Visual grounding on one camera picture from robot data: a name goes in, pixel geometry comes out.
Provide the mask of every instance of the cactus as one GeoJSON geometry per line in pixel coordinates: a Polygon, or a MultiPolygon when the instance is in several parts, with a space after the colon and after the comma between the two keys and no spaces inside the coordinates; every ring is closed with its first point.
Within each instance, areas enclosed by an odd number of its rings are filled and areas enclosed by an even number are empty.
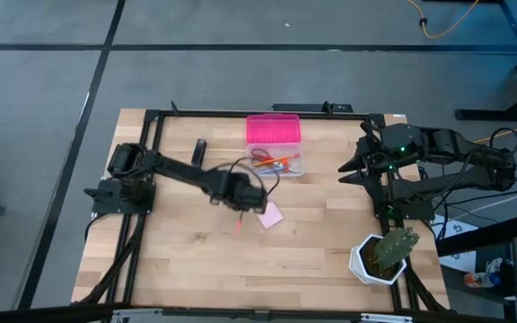
{"type": "Polygon", "coordinates": [[[418,239],[420,239],[420,236],[414,233],[412,228],[388,232],[373,249],[376,263],[378,263],[381,271],[394,266],[400,260],[406,258],[418,242],[418,239]]]}

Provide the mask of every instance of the desk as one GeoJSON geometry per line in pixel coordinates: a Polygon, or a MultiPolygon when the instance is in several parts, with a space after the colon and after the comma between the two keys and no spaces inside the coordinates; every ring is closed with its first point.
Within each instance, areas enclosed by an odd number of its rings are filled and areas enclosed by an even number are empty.
{"type": "MultiPolygon", "coordinates": [[[[143,109],[122,109],[111,144],[138,142],[143,109]]],[[[387,124],[406,122],[385,115],[387,124]]],[[[155,176],[157,192],[147,217],[131,303],[137,306],[207,309],[392,311],[386,286],[365,285],[347,268],[350,249],[381,228],[362,187],[337,182],[337,168],[355,152],[364,135],[354,120],[303,119],[306,173],[282,178],[273,200],[284,220],[265,230],[254,214],[210,205],[208,197],[176,180],[155,176]]],[[[166,117],[160,152],[190,162],[198,138],[208,142],[203,168],[233,162],[245,154],[244,118],[166,117]]],[[[418,179],[415,166],[400,170],[418,179]]],[[[265,180],[270,187],[274,180],[265,180]]],[[[90,229],[74,287],[81,300],[111,265],[120,215],[90,229]]],[[[432,233],[419,221],[406,221],[421,236],[412,265],[428,291],[448,307],[432,233]]],[[[121,300],[126,277],[119,277],[121,300]]],[[[399,279],[403,304],[404,280],[399,279]]]]}

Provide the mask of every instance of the sticky note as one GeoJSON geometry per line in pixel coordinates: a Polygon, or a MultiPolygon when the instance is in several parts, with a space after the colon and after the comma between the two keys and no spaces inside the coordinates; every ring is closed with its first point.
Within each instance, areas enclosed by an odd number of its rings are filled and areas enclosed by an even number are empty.
{"type": "Polygon", "coordinates": [[[283,214],[280,213],[275,202],[268,202],[266,212],[264,214],[258,214],[257,217],[265,229],[268,229],[283,220],[283,214]]]}

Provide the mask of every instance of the plastic storage container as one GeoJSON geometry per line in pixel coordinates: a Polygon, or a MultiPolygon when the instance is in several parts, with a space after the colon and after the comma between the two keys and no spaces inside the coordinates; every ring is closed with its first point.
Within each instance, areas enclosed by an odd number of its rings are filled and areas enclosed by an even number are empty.
{"type": "Polygon", "coordinates": [[[254,166],[259,160],[251,161],[251,168],[259,176],[297,177],[304,174],[304,156],[301,146],[301,121],[296,115],[264,114],[247,117],[247,156],[254,153],[272,158],[288,157],[287,167],[283,161],[277,165],[254,166]]]}

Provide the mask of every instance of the pink lid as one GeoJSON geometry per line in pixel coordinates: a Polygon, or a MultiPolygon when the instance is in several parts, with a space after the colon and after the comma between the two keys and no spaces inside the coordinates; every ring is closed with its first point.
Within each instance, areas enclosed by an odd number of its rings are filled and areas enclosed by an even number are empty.
{"type": "Polygon", "coordinates": [[[292,114],[263,114],[247,117],[247,144],[301,142],[301,121],[292,114]]]}

